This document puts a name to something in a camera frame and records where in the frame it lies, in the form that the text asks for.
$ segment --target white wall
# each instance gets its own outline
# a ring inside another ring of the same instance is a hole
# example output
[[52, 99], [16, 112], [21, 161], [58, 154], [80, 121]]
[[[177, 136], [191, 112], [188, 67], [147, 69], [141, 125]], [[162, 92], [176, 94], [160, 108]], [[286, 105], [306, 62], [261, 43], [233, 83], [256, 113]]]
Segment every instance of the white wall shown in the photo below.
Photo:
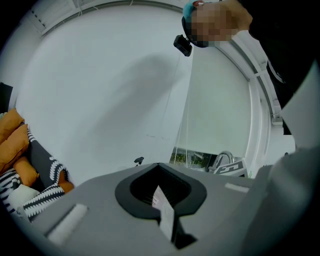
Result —
[[174, 46], [181, 14], [115, 6], [66, 22], [36, 50], [17, 100], [36, 139], [76, 185], [168, 162], [181, 123], [192, 57]]
[[286, 152], [290, 154], [295, 150], [294, 137], [292, 135], [284, 135], [284, 129], [281, 126], [272, 125], [265, 165], [274, 165]]
[[187, 101], [177, 145], [215, 155], [228, 150], [244, 157], [251, 125], [249, 83], [218, 49], [193, 50], [189, 106]]
[[25, 68], [41, 42], [41, 34], [26, 18], [20, 23], [0, 53], [0, 82], [13, 87], [10, 109], [15, 106]]

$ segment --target person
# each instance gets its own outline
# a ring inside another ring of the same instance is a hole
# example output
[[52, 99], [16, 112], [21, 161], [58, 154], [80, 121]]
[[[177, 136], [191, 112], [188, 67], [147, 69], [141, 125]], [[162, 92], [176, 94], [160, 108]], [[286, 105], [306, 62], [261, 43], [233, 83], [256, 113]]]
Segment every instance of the person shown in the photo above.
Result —
[[[315, 60], [316, 10], [311, 2], [289, 0], [190, 0], [182, 26], [188, 40], [201, 48], [248, 30], [268, 57], [266, 69], [283, 109]], [[285, 122], [283, 133], [291, 134]]]

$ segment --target neck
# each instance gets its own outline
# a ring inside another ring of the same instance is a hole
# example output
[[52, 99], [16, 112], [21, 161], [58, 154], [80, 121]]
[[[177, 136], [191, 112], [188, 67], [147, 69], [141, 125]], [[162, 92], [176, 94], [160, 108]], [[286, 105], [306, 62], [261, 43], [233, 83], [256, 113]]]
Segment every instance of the neck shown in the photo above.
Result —
[[223, 5], [228, 8], [229, 11], [231, 11], [239, 31], [249, 30], [253, 18], [241, 3], [239, 3], [237, 0], [225, 0], [217, 4]]

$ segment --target white pillow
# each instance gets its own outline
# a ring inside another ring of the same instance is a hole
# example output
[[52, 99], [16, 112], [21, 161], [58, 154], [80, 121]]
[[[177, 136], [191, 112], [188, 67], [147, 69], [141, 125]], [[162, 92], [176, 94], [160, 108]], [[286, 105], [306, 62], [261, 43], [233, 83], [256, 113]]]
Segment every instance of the white pillow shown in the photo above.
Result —
[[12, 208], [17, 209], [39, 194], [39, 191], [21, 184], [17, 189], [9, 194], [7, 202]]

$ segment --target white paper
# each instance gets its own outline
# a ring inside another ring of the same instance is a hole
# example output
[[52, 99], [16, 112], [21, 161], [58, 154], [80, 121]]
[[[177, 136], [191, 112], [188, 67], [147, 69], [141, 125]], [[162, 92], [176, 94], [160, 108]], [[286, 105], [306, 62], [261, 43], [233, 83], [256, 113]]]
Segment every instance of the white paper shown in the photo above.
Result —
[[170, 205], [165, 194], [158, 186], [154, 192], [152, 207], [158, 209], [161, 212], [160, 229], [164, 235], [171, 241], [172, 231], [174, 227], [175, 210]]

